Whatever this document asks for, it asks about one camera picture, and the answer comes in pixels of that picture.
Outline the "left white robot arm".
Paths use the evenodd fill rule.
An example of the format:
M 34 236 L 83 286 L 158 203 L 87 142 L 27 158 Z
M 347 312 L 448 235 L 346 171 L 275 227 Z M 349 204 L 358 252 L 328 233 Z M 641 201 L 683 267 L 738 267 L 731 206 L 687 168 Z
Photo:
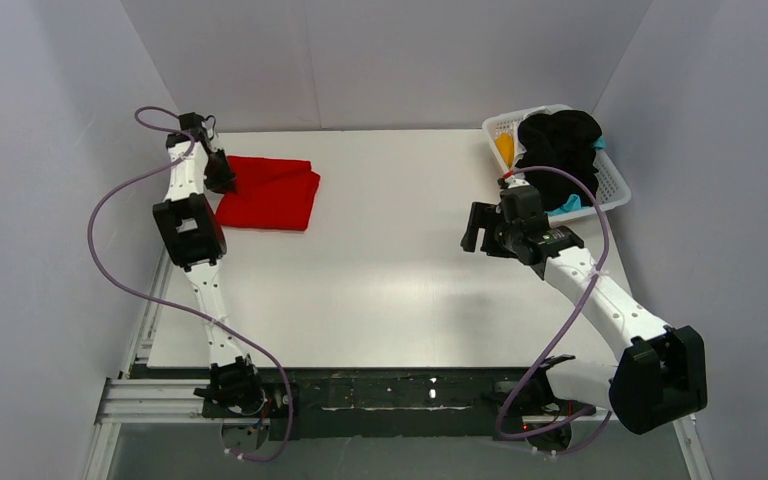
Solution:
M 179 133 L 170 133 L 166 148 L 174 166 L 164 200 L 152 213 L 174 265 L 182 269 L 204 324 L 209 385 L 195 395 L 243 416 L 255 416 L 266 404 L 257 368 L 230 326 L 220 281 L 220 260 L 227 244 L 206 193 L 236 191 L 224 149 L 209 125 L 210 117 L 195 112 L 177 117 Z

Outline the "red t-shirt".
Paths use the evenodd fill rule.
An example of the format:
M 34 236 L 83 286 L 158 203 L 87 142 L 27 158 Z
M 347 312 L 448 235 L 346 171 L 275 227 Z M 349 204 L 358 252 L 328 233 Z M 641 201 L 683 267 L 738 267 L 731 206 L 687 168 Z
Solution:
M 216 218 L 223 227 L 304 232 L 321 176 L 308 160 L 230 156 L 235 190 L 223 195 Z

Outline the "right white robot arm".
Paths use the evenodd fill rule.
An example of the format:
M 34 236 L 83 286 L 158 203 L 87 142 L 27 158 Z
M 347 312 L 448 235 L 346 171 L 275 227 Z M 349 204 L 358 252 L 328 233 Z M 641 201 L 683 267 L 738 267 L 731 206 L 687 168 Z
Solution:
M 642 435 L 707 407 L 702 336 L 648 311 L 605 272 L 580 236 L 567 226 L 551 226 L 536 188 L 509 187 L 496 204 L 473 203 L 460 246 L 517 260 L 573 304 L 555 338 L 507 390 L 498 425 L 518 401 L 533 408 L 573 401 L 604 409 Z M 553 355 L 579 317 L 601 336 L 614 363 Z

